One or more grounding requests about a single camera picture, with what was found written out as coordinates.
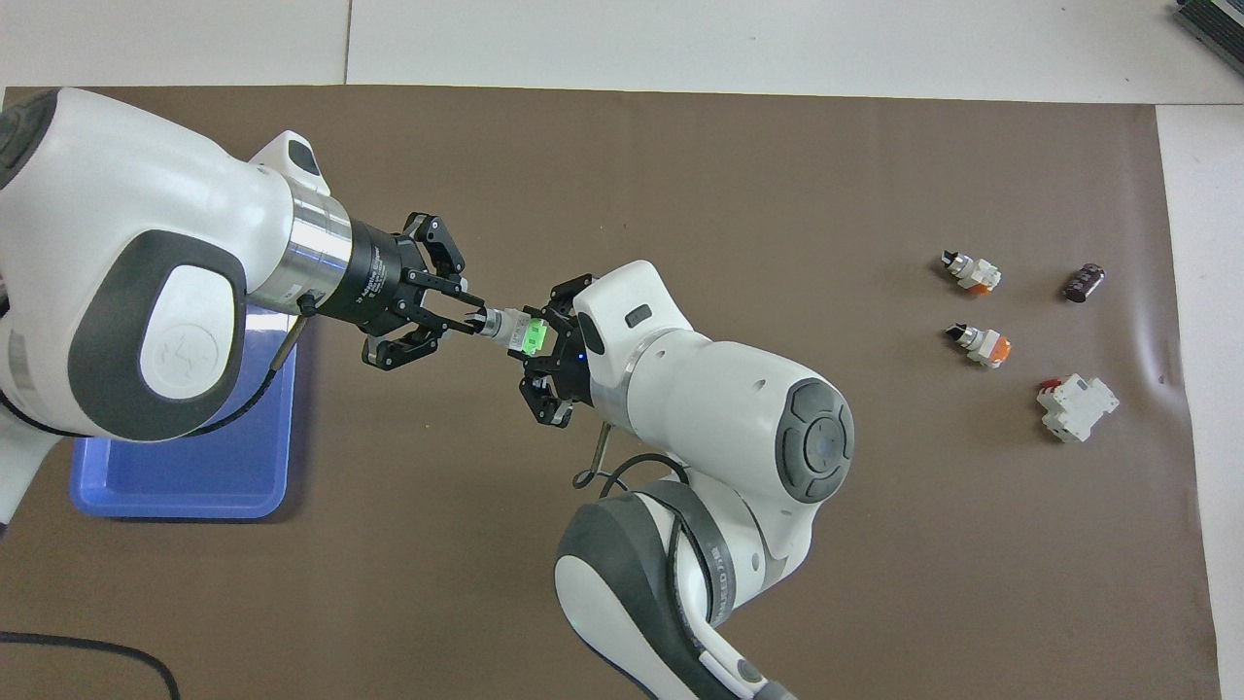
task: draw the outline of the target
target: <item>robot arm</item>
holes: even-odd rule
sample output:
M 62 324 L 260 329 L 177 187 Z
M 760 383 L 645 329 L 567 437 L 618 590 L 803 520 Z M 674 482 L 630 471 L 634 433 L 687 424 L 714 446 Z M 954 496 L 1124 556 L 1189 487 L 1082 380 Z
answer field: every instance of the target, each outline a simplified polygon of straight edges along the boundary
M 363 361 L 393 369 L 450 328 L 475 331 L 422 305 L 428 290 L 483 305 L 463 267 L 437 216 L 391 235 L 347 215 L 294 132 L 243 162 L 81 90 L 9 107 L 0 528 L 56 438 L 158 441 L 208 421 L 238 378 L 245 302 L 356 323 Z
M 590 403 L 684 465 L 688 484 L 580 509 L 555 569 L 566 619 L 652 696 L 792 698 L 715 628 L 802 563 L 851 465 L 850 408 L 807 368 L 695 332 L 649 262 L 581 286 Z M 555 348 L 551 364 L 576 349 Z M 567 374 L 552 384 L 576 387 Z

